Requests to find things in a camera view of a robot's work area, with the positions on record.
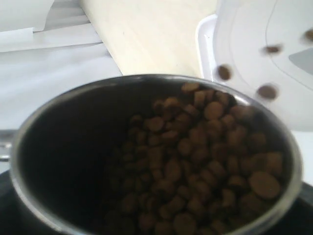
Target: white container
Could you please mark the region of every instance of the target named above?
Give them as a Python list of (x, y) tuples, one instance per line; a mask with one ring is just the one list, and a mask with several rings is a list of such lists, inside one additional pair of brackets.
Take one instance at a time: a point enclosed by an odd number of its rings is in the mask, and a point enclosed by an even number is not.
[[(312, 0), (223, 0), (216, 14), (197, 29), (203, 78), (223, 83), (260, 101), (291, 130), (313, 131), (313, 44), (303, 34), (313, 26)], [(278, 54), (265, 46), (282, 44)], [(232, 78), (220, 80), (216, 66), (232, 67)], [(267, 102), (256, 95), (265, 84), (278, 88)]]
[(24, 28), (42, 31), (54, 0), (0, 0), (0, 32)]

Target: bowl handle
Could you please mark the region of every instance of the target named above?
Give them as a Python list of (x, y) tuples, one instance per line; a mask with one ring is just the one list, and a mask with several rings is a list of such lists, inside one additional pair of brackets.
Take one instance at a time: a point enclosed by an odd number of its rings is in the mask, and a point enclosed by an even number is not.
[(8, 162), (16, 130), (0, 130), (0, 162)]

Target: dry pet food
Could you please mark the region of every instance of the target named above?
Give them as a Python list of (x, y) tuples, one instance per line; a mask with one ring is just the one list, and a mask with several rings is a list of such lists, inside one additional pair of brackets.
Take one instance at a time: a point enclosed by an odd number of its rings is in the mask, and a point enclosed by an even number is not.
[[(227, 66), (218, 73), (231, 77)], [(115, 202), (102, 209), (100, 234), (225, 234), (281, 195), (284, 153), (249, 125), (255, 110), (198, 83), (181, 91), (188, 101), (164, 97), (152, 101), (153, 115), (130, 118), (105, 165), (104, 201)]]

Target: brown kibble pellet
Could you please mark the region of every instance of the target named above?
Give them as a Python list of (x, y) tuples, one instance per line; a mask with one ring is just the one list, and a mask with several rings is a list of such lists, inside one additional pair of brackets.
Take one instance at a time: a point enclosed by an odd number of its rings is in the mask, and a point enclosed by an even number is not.
[(206, 98), (205, 91), (197, 91), (194, 94), (194, 106), (196, 108), (202, 109), (204, 107), (204, 102)]
[(240, 173), (239, 160), (237, 156), (228, 156), (226, 166), (229, 174), (238, 175)]
[(123, 162), (125, 163), (132, 162), (134, 160), (134, 156), (131, 153), (127, 153), (122, 157), (122, 159), (123, 159)]
[(120, 184), (117, 177), (110, 177), (110, 188), (112, 191), (118, 191)]
[(241, 157), (239, 159), (240, 164), (240, 172), (244, 176), (248, 176), (251, 174), (252, 171), (252, 162), (250, 157)]
[(164, 169), (165, 178), (169, 181), (176, 182), (181, 178), (181, 168), (179, 162), (176, 160), (170, 160)]
[(169, 121), (165, 123), (165, 130), (169, 131), (173, 129), (173, 124)]
[(195, 182), (198, 181), (200, 179), (200, 175), (198, 174), (192, 174), (187, 178), (187, 182), (189, 184), (189, 186), (194, 186)]
[(208, 169), (218, 178), (224, 179), (227, 176), (227, 173), (224, 167), (218, 161), (211, 161), (208, 164)]
[(137, 126), (132, 127), (128, 130), (128, 138), (132, 141), (136, 140), (137, 133), (140, 131), (140, 128)]
[(200, 88), (199, 83), (184, 83), (181, 87), (183, 93), (192, 93)]
[(168, 159), (172, 160), (178, 160), (179, 159), (179, 153), (175, 148), (167, 148), (166, 149), (166, 155)]
[(147, 140), (147, 132), (139, 131), (136, 135), (136, 142), (138, 145), (144, 145)]
[(158, 181), (164, 178), (161, 170), (156, 169), (156, 170), (151, 171), (151, 173), (155, 181)]
[(213, 97), (214, 97), (214, 94), (215, 94), (215, 90), (214, 89), (208, 89), (208, 90), (205, 90), (205, 93), (206, 93), (206, 102), (211, 102), (213, 101)]
[(198, 229), (197, 235), (215, 235), (216, 233), (214, 231), (212, 231), (210, 228), (207, 227), (202, 227), (200, 229)]
[(124, 153), (131, 153), (133, 149), (134, 149), (134, 144), (131, 141), (126, 141), (122, 146), (122, 150)]
[(140, 175), (140, 179), (142, 180), (142, 182), (146, 185), (148, 185), (149, 183), (152, 182), (152, 176), (150, 173), (143, 173)]
[(227, 185), (235, 191), (244, 192), (248, 189), (247, 180), (239, 175), (232, 175), (229, 177)]
[(181, 103), (176, 97), (168, 97), (164, 101), (164, 109), (176, 115), (181, 110)]
[(306, 40), (313, 42), (313, 29), (309, 29), (304, 33), (304, 37)]
[(202, 219), (206, 209), (198, 197), (194, 196), (187, 204), (187, 210), (195, 215), (197, 219)]
[(173, 235), (173, 224), (168, 221), (158, 222), (155, 227), (155, 235)]
[(177, 121), (175, 120), (172, 123), (172, 130), (173, 131), (177, 131), (179, 133), (185, 133), (188, 131), (189, 125), (187, 125), (186, 123), (182, 122), (182, 121)]
[(163, 109), (164, 109), (164, 102), (163, 100), (156, 100), (153, 103), (153, 111), (156, 115), (162, 115), (163, 114)]
[(207, 147), (197, 148), (191, 155), (191, 162), (194, 164), (201, 164), (209, 159), (210, 153)]
[(133, 177), (126, 178), (122, 184), (123, 192), (130, 192), (135, 187), (135, 179)]
[(184, 185), (181, 185), (177, 189), (177, 194), (179, 196), (181, 196), (182, 198), (184, 198), (186, 200), (189, 200), (191, 198), (192, 192), (191, 192), (191, 190), (188, 187), (186, 187)]
[(149, 167), (149, 159), (148, 158), (142, 158), (136, 162), (136, 170), (138, 172), (145, 171)]
[(149, 231), (157, 222), (157, 219), (152, 213), (143, 213), (139, 216), (139, 228), (142, 231)]
[(177, 131), (168, 131), (161, 135), (162, 142), (172, 145), (179, 140), (179, 133)]
[(162, 130), (164, 126), (164, 120), (161, 117), (153, 117), (148, 122), (148, 128), (152, 132), (158, 132)]
[(221, 121), (217, 119), (208, 121), (206, 127), (208, 130), (214, 130), (217, 131), (218, 133), (223, 132), (223, 124), (221, 123)]
[(225, 143), (215, 143), (211, 146), (211, 156), (214, 160), (224, 163), (228, 157), (228, 146)]
[(148, 150), (150, 169), (160, 169), (163, 166), (164, 150), (162, 147), (153, 147)]
[(197, 118), (200, 115), (200, 111), (191, 104), (186, 105), (184, 111), (194, 118)]
[(120, 224), (122, 235), (134, 235), (135, 234), (135, 224), (130, 218), (123, 218)]
[(121, 211), (125, 214), (134, 213), (138, 208), (138, 198), (135, 193), (127, 194), (121, 201)]
[(198, 197), (202, 203), (206, 203), (212, 198), (212, 192), (210, 187), (205, 181), (197, 181), (194, 183), (194, 187), (198, 192)]
[(239, 206), (242, 211), (253, 211), (257, 214), (264, 212), (265, 208), (262, 200), (254, 193), (248, 193), (242, 196), (239, 200)]
[(267, 172), (254, 172), (249, 178), (249, 184), (252, 190), (264, 199), (274, 199), (280, 193), (280, 184)]
[(216, 188), (218, 186), (218, 180), (209, 170), (201, 170), (200, 176), (210, 187)]
[(193, 128), (189, 131), (189, 139), (194, 145), (206, 145), (207, 137), (203, 129)]
[(164, 121), (168, 122), (168, 121), (172, 120), (173, 117), (174, 117), (174, 114), (170, 110), (164, 110), (164, 112), (162, 114), (162, 118)]
[(235, 117), (237, 121), (247, 121), (254, 117), (254, 109), (251, 106), (235, 105), (229, 113)]
[(142, 145), (142, 146), (138, 146), (135, 149), (135, 154), (137, 158), (145, 158), (147, 156), (147, 152), (148, 152), (148, 146)]
[(229, 231), (229, 227), (220, 220), (213, 220), (210, 227), (218, 234), (225, 234)]
[(224, 107), (219, 102), (211, 102), (204, 109), (204, 117), (207, 120), (219, 119), (224, 113)]
[(171, 220), (173, 215), (168, 211), (167, 205), (163, 205), (158, 209), (158, 214), (162, 219)]
[(221, 211), (222, 211), (222, 202), (219, 199), (212, 202), (208, 206), (208, 213), (211, 219), (215, 218)]
[(281, 176), (283, 157), (280, 152), (258, 153), (251, 158), (252, 171), (266, 171), (274, 176)]
[(192, 174), (192, 165), (190, 162), (186, 160), (182, 160), (181, 162), (181, 168), (184, 173), (184, 176), (187, 178)]
[(235, 118), (230, 114), (227, 114), (224, 117), (222, 117), (221, 122), (226, 130), (232, 130), (236, 126)]
[(245, 141), (247, 133), (248, 130), (244, 126), (237, 125), (234, 130), (226, 133), (226, 141), (229, 146), (236, 147)]
[(160, 145), (162, 143), (162, 138), (160, 135), (150, 135), (148, 137), (148, 145), (149, 146), (157, 146)]
[(134, 115), (131, 117), (129, 123), (130, 125), (140, 126), (143, 122), (143, 118), (141, 115)]
[(277, 90), (270, 84), (260, 86), (257, 90), (257, 94), (267, 100), (274, 100), (277, 98)]
[(229, 65), (220, 65), (217, 67), (217, 74), (220, 79), (227, 81), (231, 78), (231, 70)]
[(150, 197), (150, 194), (148, 192), (143, 193), (138, 197), (139, 206), (143, 211), (147, 209), (147, 201), (149, 197)]
[(267, 172), (274, 176), (281, 176), (283, 172), (283, 154), (281, 152), (267, 153)]
[(143, 186), (142, 181), (139, 177), (137, 177), (136, 181), (135, 181), (135, 191), (137, 193), (142, 193), (144, 191), (144, 186)]
[(146, 208), (149, 212), (155, 212), (160, 206), (160, 200), (156, 197), (149, 197), (146, 202)]
[(128, 172), (136, 171), (136, 163), (127, 163), (125, 164), (124, 168)]
[(245, 144), (240, 144), (231, 149), (232, 152), (237, 156), (246, 156), (249, 154), (248, 147)]
[(231, 209), (236, 207), (236, 195), (232, 190), (227, 188), (222, 189), (222, 197), (222, 207)]
[(184, 124), (186, 124), (187, 126), (189, 126), (191, 124), (191, 122), (192, 122), (191, 117), (188, 114), (185, 114), (185, 113), (178, 114), (176, 116), (175, 120), (176, 121), (181, 121)]
[(255, 152), (262, 152), (266, 150), (267, 139), (264, 133), (252, 133), (247, 138), (248, 147)]
[(222, 138), (222, 133), (214, 130), (207, 130), (206, 135), (211, 143), (220, 142)]
[(192, 145), (190, 139), (188, 139), (188, 138), (181, 139), (178, 142), (177, 150), (183, 157), (188, 157), (193, 150), (193, 145)]
[(267, 161), (265, 153), (254, 154), (251, 157), (251, 171), (266, 171)]
[(229, 95), (227, 93), (224, 92), (216, 92), (215, 96), (217, 98), (217, 100), (224, 106), (228, 106), (229, 105)]
[(163, 199), (169, 200), (175, 193), (175, 185), (169, 180), (161, 179), (152, 185), (151, 191)]
[(266, 46), (263, 48), (263, 53), (266, 54), (277, 54), (282, 50), (283, 46), (281, 44), (279, 45), (272, 45), (272, 46)]
[(193, 235), (197, 229), (197, 223), (188, 213), (181, 213), (175, 216), (174, 230), (177, 235)]
[(167, 209), (171, 214), (176, 214), (185, 207), (186, 201), (180, 196), (175, 196), (168, 204)]

